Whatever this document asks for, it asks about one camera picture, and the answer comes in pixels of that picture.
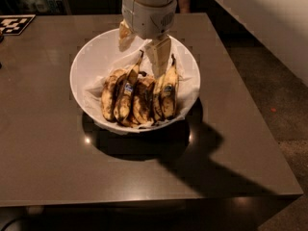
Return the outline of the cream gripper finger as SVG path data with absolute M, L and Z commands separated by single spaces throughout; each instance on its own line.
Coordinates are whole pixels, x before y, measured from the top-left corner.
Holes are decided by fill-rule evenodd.
M 132 42 L 134 41 L 136 35 L 129 28 L 125 19 L 123 19 L 118 28 L 118 48 L 121 52 L 127 50 Z
M 167 71 L 170 49 L 171 39 L 168 35 L 153 39 L 145 45 L 145 52 L 152 64 L 152 72 L 156 79 Z

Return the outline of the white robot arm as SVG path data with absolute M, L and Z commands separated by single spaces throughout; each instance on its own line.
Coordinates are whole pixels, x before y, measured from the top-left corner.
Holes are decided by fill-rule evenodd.
M 215 0 L 308 85 L 308 0 Z M 176 0 L 122 0 L 128 27 L 154 39 L 172 23 Z

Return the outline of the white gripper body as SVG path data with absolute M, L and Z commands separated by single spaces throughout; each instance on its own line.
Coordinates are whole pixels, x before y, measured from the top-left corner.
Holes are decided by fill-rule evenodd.
M 155 39 L 172 25 L 176 0 L 122 0 L 122 15 L 142 39 Z

